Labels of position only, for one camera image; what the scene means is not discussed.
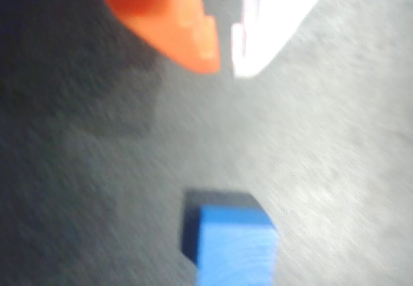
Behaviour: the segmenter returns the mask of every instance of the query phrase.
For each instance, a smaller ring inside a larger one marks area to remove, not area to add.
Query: gray surface
[[[230,72],[239,0],[205,0],[214,76],[156,56],[101,0],[20,3],[1,285],[193,285],[187,188],[257,198],[281,233],[277,285],[413,285],[413,0],[320,0],[252,81]]]

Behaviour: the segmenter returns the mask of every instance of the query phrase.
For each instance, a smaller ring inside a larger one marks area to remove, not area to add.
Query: orange plastic piece
[[[202,0],[105,0],[115,16],[170,59],[199,73],[219,70],[215,19]]]

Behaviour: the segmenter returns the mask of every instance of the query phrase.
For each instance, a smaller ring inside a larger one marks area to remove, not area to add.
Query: blue plastic piece
[[[273,286],[277,247],[262,210],[202,206],[197,286]]]

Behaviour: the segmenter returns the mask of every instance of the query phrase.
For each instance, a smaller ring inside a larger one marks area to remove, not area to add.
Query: orange object
[[[115,16],[170,59],[199,73],[219,70],[215,19],[202,0],[105,0]]]

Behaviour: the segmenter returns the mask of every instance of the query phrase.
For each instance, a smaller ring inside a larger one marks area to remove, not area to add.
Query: white plastic piece
[[[292,37],[318,0],[243,0],[231,28],[235,77],[260,73]]]

